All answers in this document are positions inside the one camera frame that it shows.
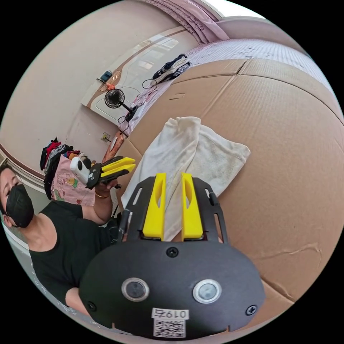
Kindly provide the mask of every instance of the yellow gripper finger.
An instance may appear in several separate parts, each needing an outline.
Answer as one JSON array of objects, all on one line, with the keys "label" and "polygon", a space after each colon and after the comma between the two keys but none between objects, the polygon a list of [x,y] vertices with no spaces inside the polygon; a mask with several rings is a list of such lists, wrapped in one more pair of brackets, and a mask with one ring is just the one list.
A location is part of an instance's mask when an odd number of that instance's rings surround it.
[{"label": "yellow gripper finger", "polygon": [[143,235],[146,238],[164,240],[165,199],[166,173],[157,173],[143,226]]},{"label": "yellow gripper finger", "polygon": [[182,241],[201,238],[203,235],[201,216],[192,175],[189,173],[182,174],[182,207]]},{"label": "yellow gripper finger", "polygon": [[134,162],[135,162],[135,159],[123,158],[121,160],[118,160],[118,161],[112,162],[108,165],[105,165],[101,169],[103,172],[107,172],[109,170],[113,170],[113,169],[121,167],[121,166],[134,164]]},{"label": "yellow gripper finger", "polygon": [[117,168],[114,168],[114,169],[111,169],[109,171],[106,171],[106,172],[103,172],[100,177],[101,178],[104,178],[104,177],[107,177],[109,175],[113,175],[119,171],[123,171],[123,170],[127,170],[128,173],[130,173],[134,168],[135,168],[135,164],[132,164],[132,165],[124,165],[124,166],[120,166],[120,167],[117,167]]}]

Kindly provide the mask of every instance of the black fan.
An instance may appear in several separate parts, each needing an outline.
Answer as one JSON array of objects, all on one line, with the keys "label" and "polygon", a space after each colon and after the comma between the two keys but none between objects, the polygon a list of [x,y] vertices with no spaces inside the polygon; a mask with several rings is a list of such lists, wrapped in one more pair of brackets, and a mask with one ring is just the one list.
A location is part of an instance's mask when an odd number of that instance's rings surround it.
[{"label": "black fan", "polygon": [[128,110],[128,114],[125,116],[125,120],[129,122],[135,115],[138,106],[134,106],[133,108],[127,107],[124,103],[124,93],[120,89],[113,89],[106,93],[105,95],[105,104],[111,109],[117,109],[120,106],[123,106],[125,109]]}]

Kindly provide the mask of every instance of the pink bag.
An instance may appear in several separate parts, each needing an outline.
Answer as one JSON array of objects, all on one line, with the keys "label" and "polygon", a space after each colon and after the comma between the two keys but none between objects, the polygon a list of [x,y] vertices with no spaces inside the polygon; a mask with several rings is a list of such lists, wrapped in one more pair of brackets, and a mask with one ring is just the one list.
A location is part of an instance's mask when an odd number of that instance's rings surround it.
[{"label": "pink bag", "polygon": [[73,204],[94,205],[94,190],[86,189],[70,170],[71,161],[61,155],[52,183],[52,199]]}]

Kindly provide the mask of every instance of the gold bracelet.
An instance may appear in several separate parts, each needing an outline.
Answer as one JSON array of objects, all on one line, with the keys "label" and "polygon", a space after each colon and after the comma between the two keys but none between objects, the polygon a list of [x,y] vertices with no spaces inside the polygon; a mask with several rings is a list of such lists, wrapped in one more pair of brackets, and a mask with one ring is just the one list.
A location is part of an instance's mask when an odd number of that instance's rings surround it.
[{"label": "gold bracelet", "polygon": [[98,195],[95,191],[94,191],[94,193],[95,193],[99,198],[108,198],[108,197],[110,196],[110,194],[108,194],[107,196],[100,196],[100,195]]}]

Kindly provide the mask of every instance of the cardboard sheet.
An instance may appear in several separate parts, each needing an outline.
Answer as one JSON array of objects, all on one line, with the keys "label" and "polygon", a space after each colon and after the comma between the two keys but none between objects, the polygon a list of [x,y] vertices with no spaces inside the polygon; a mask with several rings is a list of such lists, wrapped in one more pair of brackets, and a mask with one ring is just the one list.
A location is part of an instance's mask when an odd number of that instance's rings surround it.
[{"label": "cardboard sheet", "polygon": [[[119,150],[139,162],[169,118],[197,116],[250,158],[219,197],[234,247],[267,299],[249,324],[285,311],[328,262],[344,224],[344,120],[321,83],[264,59],[195,66],[154,103]],[[125,191],[130,175],[121,177]]]}]

